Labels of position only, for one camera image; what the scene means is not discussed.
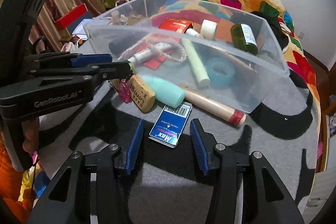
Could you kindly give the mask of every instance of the plastic storage box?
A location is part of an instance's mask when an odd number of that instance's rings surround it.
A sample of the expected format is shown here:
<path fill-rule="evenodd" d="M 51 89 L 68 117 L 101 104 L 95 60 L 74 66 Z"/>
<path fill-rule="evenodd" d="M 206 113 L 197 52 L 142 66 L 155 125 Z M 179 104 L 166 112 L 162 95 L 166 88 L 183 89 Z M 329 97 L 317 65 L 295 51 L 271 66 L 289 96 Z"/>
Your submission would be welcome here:
<path fill-rule="evenodd" d="M 159 29 L 166 19 L 190 20 L 198 31 L 204 19 L 214 21 L 216 37 L 210 41 Z M 230 29 L 235 23 L 252 28 L 259 50 L 257 56 L 233 47 Z M 137 73 L 188 86 L 246 113 L 260 104 L 278 80 L 289 75 L 282 50 L 265 19 L 209 1 L 133 0 L 100 15 L 84 29 L 94 51 L 111 54 L 114 62 L 128 60 L 140 49 L 153 49 L 156 43 L 170 43 L 172 48 L 167 53 L 172 58 L 162 62 L 162 57 L 153 57 L 150 62 L 158 65 L 156 69 L 145 62 L 137 63 Z M 208 72 L 208 86 L 198 85 L 188 56 L 179 62 L 182 50 L 176 44 L 181 45 L 185 39 L 192 42 Z"/>

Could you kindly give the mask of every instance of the hand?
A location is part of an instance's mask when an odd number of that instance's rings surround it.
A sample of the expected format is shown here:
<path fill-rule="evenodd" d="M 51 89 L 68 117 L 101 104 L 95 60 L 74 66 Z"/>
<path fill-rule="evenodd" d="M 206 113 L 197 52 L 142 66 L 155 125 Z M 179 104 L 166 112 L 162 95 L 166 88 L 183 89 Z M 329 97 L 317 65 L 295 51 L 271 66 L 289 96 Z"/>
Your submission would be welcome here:
<path fill-rule="evenodd" d="M 22 122 L 21 125 L 25 135 L 25 141 L 22 148 L 28 153 L 34 153 L 39 146 L 40 119 L 37 117 L 33 120 Z M 0 144 L 4 145 L 4 141 L 5 138 L 1 132 Z"/>

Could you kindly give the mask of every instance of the orange jacket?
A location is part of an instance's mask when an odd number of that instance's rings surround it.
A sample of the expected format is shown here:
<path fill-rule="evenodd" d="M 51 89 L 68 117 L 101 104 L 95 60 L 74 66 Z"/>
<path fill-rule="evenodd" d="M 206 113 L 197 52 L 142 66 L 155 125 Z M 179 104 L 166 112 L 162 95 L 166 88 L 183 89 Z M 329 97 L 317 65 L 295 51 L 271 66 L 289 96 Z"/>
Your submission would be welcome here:
<path fill-rule="evenodd" d="M 0 195 L 18 220 L 25 224 L 32 210 L 32 203 L 31 189 L 25 190 L 23 201 L 17 201 L 20 196 L 22 176 L 23 172 L 14 170 L 5 147 L 0 145 Z"/>

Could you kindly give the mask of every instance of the bottle label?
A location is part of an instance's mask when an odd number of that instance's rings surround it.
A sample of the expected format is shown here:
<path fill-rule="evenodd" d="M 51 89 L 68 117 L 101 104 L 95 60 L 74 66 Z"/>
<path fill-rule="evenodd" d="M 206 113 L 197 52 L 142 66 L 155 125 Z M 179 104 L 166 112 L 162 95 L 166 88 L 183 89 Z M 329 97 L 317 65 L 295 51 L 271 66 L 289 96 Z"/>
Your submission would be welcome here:
<path fill-rule="evenodd" d="M 241 29 L 243 30 L 246 43 L 257 46 L 251 27 L 246 24 L 241 24 Z"/>

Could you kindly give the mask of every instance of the tape roll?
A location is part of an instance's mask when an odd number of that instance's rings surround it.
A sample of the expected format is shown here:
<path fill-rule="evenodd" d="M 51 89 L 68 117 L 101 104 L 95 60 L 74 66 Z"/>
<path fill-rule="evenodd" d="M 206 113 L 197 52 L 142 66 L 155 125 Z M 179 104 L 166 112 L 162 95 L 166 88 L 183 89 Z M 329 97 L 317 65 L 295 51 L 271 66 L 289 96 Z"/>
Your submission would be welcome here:
<path fill-rule="evenodd" d="M 227 88 L 236 74 L 236 69 L 230 61 L 218 57 L 208 60 L 206 70 L 213 88 Z"/>
<path fill-rule="evenodd" d="M 215 38 L 217 29 L 217 23 L 210 20 L 203 20 L 201 25 L 201 35 L 208 40 L 213 40 Z"/>

